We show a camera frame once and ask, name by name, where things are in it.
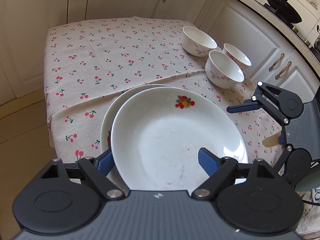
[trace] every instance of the countertop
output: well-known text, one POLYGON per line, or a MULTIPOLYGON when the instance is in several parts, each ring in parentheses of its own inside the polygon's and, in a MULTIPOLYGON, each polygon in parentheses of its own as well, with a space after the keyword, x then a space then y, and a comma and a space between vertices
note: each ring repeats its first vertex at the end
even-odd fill
POLYGON ((271 25, 273 25, 280 33, 282 33, 299 51, 305 60, 309 63, 310 67, 314 69, 318 77, 320 77, 320 63, 316 57, 312 54, 310 49, 304 44, 304 42, 287 26, 285 25, 278 17, 269 12, 256 0, 239 0, 257 14, 265 18, 271 25))

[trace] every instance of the floor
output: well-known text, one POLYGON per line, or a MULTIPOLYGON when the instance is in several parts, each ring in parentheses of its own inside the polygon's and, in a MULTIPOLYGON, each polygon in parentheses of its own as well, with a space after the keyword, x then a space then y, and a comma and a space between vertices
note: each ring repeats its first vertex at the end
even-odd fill
POLYGON ((12 239, 19 226, 12 202, 23 187, 53 158, 45 101, 0 119, 0 239, 12 239))

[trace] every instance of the tablecloth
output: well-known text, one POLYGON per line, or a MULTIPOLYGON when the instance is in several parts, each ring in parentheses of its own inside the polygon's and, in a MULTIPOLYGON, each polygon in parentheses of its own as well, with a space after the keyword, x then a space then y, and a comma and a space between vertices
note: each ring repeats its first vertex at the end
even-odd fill
MULTIPOLYGON (((87 20, 49 30, 44 86, 48 128, 59 158, 75 162, 101 154, 100 128, 106 110, 138 85, 162 83, 190 90, 224 111, 252 96, 255 85, 248 78, 226 90, 210 82, 204 72, 207 58, 182 48, 186 25, 192 26, 185 21, 131 17, 87 20)), ((249 162, 259 157, 271 164, 275 148, 265 148, 262 140, 281 127, 261 109, 227 115, 244 139, 249 162)))

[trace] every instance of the white plate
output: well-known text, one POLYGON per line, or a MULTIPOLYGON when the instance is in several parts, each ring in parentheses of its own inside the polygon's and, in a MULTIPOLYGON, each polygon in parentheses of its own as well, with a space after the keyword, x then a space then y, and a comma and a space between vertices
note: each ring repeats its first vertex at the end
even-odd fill
POLYGON ((206 98, 178 88, 134 95, 118 111, 111 130, 116 167, 132 190, 186 189, 191 194, 208 178, 198 162, 201 147, 248 162, 229 117, 206 98))
POLYGON ((104 153, 110 147, 111 127, 113 124, 113 120, 115 119, 116 114, 118 113, 120 107, 133 95, 143 90, 156 88, 156 87, 172 87, 172 86, 162 85, 162 84, 146 84, 146 85, 134 87, 124 92, 111 104, 102 121, 101 132, 100 132, 101 153, 104 153))

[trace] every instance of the blue gripper pad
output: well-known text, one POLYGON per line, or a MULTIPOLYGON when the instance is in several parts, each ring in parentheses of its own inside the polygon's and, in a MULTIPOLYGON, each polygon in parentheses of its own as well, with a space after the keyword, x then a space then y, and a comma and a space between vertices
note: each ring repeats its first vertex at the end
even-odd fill
POLYGON ((106 150, 103 154, 101 154, 101 157, 102 158, 98 162, 97 169, 107 176, 115 166, 115 161, 113 160, 111 150, 106 150))
POLYGON ((204 171, 209 175, 209 177, 219 168, 218 162, 211 157, 210 154, 212 153, 208 150, 203 150, 203 148, 201 148, 198 152, 198 162, 204 171))

